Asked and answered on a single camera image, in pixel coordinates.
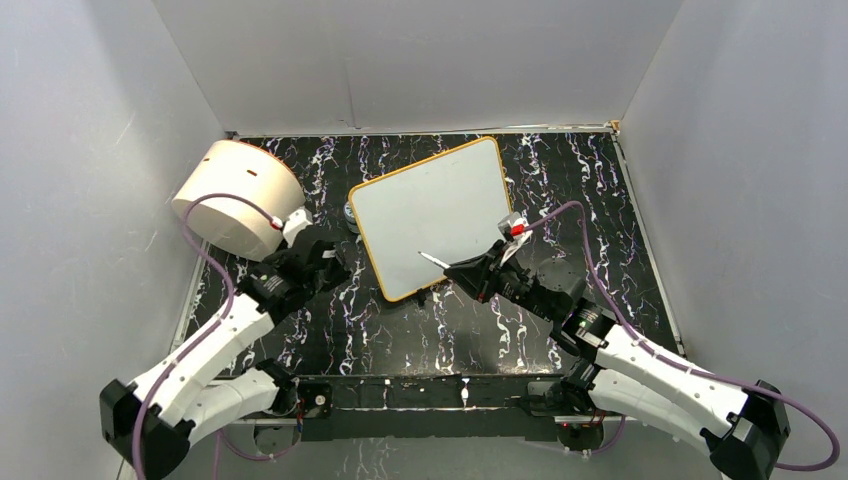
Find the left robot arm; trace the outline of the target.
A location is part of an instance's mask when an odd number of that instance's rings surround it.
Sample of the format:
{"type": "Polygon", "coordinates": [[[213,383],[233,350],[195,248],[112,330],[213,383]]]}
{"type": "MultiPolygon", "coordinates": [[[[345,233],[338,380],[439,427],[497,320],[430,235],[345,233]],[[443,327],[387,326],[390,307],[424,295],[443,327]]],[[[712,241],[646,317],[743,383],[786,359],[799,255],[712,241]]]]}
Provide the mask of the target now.
{"type": "Polygon", "coordinates": [[[349,279],[337,246],[326,230],[306,227],[253,264],[233,297],[165,359],[127,384],[113,380],[101,390],[103,438],[138,478],[167,477],[198,441],[237,419],[300,410],[297,376],[274,359],[212,382],[254,341],[349,279]]]}

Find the yellow framed whiteboard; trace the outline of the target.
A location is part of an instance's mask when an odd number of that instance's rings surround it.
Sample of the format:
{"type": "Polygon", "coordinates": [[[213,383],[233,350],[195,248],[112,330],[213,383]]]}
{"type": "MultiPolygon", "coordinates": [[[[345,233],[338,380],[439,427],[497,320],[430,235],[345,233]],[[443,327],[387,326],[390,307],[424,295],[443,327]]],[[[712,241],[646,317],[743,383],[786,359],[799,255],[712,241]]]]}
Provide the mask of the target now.
{"type": "Polygon", "coordinates": [[[497,141],[486,136],[353,187],[348,201],[384,298],[443,280],[423,251],[452,264],[484,253],[513,211],[497,141]]]}

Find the white marker pen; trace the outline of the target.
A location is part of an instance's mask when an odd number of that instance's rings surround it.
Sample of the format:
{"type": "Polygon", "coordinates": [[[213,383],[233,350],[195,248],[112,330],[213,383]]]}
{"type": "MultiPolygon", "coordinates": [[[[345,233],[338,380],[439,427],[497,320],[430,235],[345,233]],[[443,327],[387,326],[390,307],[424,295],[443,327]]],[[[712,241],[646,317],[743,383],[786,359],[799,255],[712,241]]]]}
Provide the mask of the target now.
{"type": "Polygon", "coordinates": [[[440,260],[440,259],[436,258],[436,257],[435,257],[435,256],[433,256],[433,255],[430,255],[430,254],[425,253],[425,252],[423,252],[423,251],[419,251],[419,252],[418,252],[418,254],[419,254],[421,257],[423,257],[423,258],[424,258],[424,259],[426,259],[427,261],[429,261],[429,262],[433,263],[434,265],[436,265],[437,267],[439,267],[439,268],[440,268],[440,269],[442,269],[442,270],[448,269],[448,268],[450,267],[450,265],[449,265],[448,263],[446,263],[446,262],[444,262],[444,261],[442,261],[442,260],[440,260]]]}

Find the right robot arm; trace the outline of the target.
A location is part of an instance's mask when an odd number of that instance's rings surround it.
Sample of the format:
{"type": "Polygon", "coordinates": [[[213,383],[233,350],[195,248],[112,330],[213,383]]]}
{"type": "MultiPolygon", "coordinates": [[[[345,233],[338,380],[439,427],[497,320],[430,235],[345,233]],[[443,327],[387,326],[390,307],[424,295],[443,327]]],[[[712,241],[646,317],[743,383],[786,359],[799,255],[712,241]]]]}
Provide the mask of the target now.
{"type": "Polygon", "coordinates": [[[498,295],[552,325],[554,342],[578,361],[545,394],[577,414],[593,409],[640,420],[694,446],[730,479],[767,479],[790,434],[777,389],[713,380],[697,366],[639,336],[585,295],[564,259],[526,269],[496,241],[484,254],[445,267],[445,276],[485,303],[498,295]]]}

